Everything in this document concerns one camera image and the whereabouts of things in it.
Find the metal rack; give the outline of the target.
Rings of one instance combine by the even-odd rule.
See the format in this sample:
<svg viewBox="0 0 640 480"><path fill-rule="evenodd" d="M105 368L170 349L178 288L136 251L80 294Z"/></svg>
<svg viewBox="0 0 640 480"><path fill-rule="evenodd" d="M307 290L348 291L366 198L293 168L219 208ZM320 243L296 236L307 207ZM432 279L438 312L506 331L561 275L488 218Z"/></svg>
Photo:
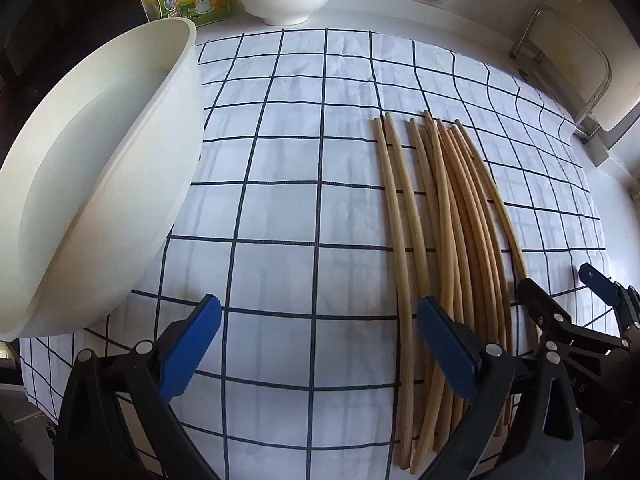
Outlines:
<svg viewBox="0 0 640 480"><path fill-rule="evenodd" d="M533 10L509 52L570 110L576 125L592 136L602 128L596 107L613 80L608 56L558 10Z"/></svg>

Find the large white basin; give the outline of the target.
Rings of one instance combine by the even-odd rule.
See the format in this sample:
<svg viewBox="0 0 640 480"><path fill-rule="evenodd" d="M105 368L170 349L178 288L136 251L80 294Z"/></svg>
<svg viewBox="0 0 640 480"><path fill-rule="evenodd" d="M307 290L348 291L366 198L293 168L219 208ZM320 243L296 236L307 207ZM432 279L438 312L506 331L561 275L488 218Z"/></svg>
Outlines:
<svg viewBox="0 0 640 480"><path fill-rule="evenodd" d="M165 18L95 50L46 95L1 167L1 336L105 318L175 223L201 154L196 28Z"/></svg>

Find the white checkered cloth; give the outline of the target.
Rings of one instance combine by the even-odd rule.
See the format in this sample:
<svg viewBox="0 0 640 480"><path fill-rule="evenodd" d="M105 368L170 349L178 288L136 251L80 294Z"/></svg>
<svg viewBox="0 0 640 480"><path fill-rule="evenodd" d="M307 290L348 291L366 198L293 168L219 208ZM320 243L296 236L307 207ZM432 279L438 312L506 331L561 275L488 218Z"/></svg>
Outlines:
<svg viewBox="0 0 640 480"><path fill-rule="evenodd" d="M25 339L26 396L57 418L70 364L130 349L201 296L220 330L172 408L225 479L400 479L393 242L373 122L462 122L532 278L580 325L613 313L579 283L608 268L573 123L518 76L429 44L345 29L201 39L206 118L190 192L145 276L108 318Z"/></svg>

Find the wooden chopstick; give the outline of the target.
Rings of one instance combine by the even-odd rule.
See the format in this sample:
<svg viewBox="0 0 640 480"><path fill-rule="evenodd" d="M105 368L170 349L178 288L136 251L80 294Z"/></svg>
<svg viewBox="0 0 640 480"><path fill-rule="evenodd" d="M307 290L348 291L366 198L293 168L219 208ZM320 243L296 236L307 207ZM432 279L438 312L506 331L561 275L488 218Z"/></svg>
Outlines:
<svg viewBox="0 0 640 480"><path fill-rule="evenodd" d="M484 312L484 290L482 283L482 274L480 274L480 267L478 266L478 258L476 253L476 245L474 235L472 231L472 224L468 216L469 206L473 205L471 200L471 193L464 186L465 177L462 174L460 168L460 160L454 149L449 129L442 129L442 140L444 140L445 151L450 161L452 174L454 175L454 182L457 183L457 189L460 195L460 205L458 209L462 211L461 219L463 226L465 227L465 233L469 235L469 238L465 241L466 253L469 257L469 267L471 273L472 293L474 295L473 308L474 308L474 332L480 337L483 342L487 341L487 324L486 316Z"/></svg>
<svg viewBox="0 0 640 480"><path fill-rule="evenodd" d="M497 185L495 184L494 179L491 177L491 174L487 166L482 161L482 158L480 157L480 152L477 151L477 148L475 147L473 141L471 140L469 133L464 128L464 125L462 125L462 122L460 122L459 119L456 119L454 123L456 124L457 129L460 131L462 138L464 139L464 142L466 144L466 147L470 150L471 154L474 157L474 166L476 168L478 175L480 176L480 180L486 186L490 197L495 203L495 206L498 212L498 217L502 225L502 229L504 231L504 234L506 234L506 238L508 239L509 245L511 248L512 258L513 258L515 271L516 271L516 277L518 278L518 281L524 280L524 278L529 277L529 274L528 274L526 262L521 250L521 245L520 245L520 242L518 241L518 238L516 237L514 225L511 221L508 211L506 210L506 205L503 203L503 200L497 188Z"/></svg>
<svg viewBox="0 0 640 480"><path fill-rule="evenodd" d="M454 312L454 289L456 288L456 248L451 225L449 179L445 165L442 142L437 122L429 112L424 113L427 140L431 143L435 171L439 225L439 304L446 313ZM452 393L446 385L442 367L435 362L430 393L428 394L424 418L424 451L439 452L449 437L452 415Z"/></svg>
<svg viewBox="0 0 640 480"><path fill-rule="evenodd" d="M442 140L442 123L436 119L435 119L435 122L437 122L440 142L442 142L442 151L444 152L445 165L446 165L446 170L447 170L448 179L449 179L451 225L452 225L452 230L454 231L454 247L456 248L456 288L454 289L454 312L452 312L450 316L454 321L463 323L465 321L464 300L468 298L469 294L465 290L465 280L464 278L462 278L460 259L465 259L466 250L463 245L464 237L463 237L461 221L459 218L459 211L458 211L458 205L456 202L456 196L454 196L454 187L452 186L452 177L450 176L449 168L447 166L448 158L445 151L444 140ZM456 427L458 426L458 423L462 419L462 415L464 413L464 400L460 398L460 396L454 395L450 385L447 385L447 386L450 388L450 391L452 393L452 415L451 415L451 424L449 429L449 437L450 437L454 432L454 430L456 429Z"/></svg>
<svg viewBox="0 0 640 480"><path fill-rule="evenodd" d="M490 242L488 226L486 222L486 214L483 209L483 202L480 199L482 187L478 182L473 159L468 153L468 148L462 138L460 131L456 125L449 128L454 149L460 160L460 168L465 177L465 187L471 193L473 205L469 206L468 216L472 224L476 253L478 258L478 266L480 274L482 274L482 283L484 290L484 312L487 324L487 341L504 347L502 340L503 322L500 321L499 300L500 289L495 277L495 260L494 252Z"/></svg>
<svg viewBox="0 0 640 480"><path fill-rule="evenodd" d="M511 304L509 298L509 287L506 284L506 270L504 270L502 252L498 242L498 235L495 228L494 218L492 218L489 209L489 185L485 183L486 171L480 160L480 155L473 143L468 139L464 129L459 124L454 124L451 129L454 145L458 153L461 155L463 169L469 174L471 184L474 190L475 201L477 206L476 212L480 216L480 224L483 229L486 250L488 257L486 266L490 272L490 280L494 286L494 303L495 315L497 323L498 335L500 342L506 347L506 351L510 354L514 353L513 335L512 335L512 318Z"/></svg>
<svg viewBox="0 0 640 480"><path fill-rule="evenodd" d="M390 114L385 114L381 120L387 146L390 150L390 161L392 162L397 186L406 253L407 243L410 243L410 248L413 250L414 266L418 271L418 289L420 292L427 292L431 282L428 276L426 247L420 214L418 213L418 206L416 206L416 196L414 196L411 178L402 154L401 143L393 117Z"/></svg>
<svg viewBox="0 0 640 480"><path fill-rule="evenodd" d="M420 175L426 193L426 210L428 214L428 227L436 249L436 257L442 258L439 233L439 208L436 183L434 181L430 155L424 140L423 130L415 119L410 120L409 131L412 142L416 147ZM428 349L428 383L420 438L416 445L411 463L411 471L417 472L424 463L427 455L438 452L449 437L452 397L446 386L444 373L435 361L432 349Z"/></svg>
<svg viewBox="0 0 640 480"><path fill-rule="evenodd" d="M377 117L373 119L373 130L376 143L378 144L378 159L380 160L382 171L388 222L390 222L398 307L400 387L397 405L397 431L399 439L397 465L399 468L407 470L410 467L412 455L414 408L414 348L410 283L397 186L392 162L390 161L390 150L387 146L381 118Z"/></svg>
<svg viewBox="0 0 640 480"><path fill-rule="evenodd" d="M509 297L506 293L506 279L497 234L488 208L486 188L480 174L483 167L477 167L482 161L460 122L456 122L452 127L452 133L463 160L463 170L469 180L469 188L474 200L473 211L480 224L480 241L477 243L480 270L488 272L488 277L484 278L484 284L490 290L490 299L486 300L485 307L488 314L488 335L511 354Z"/></svg>

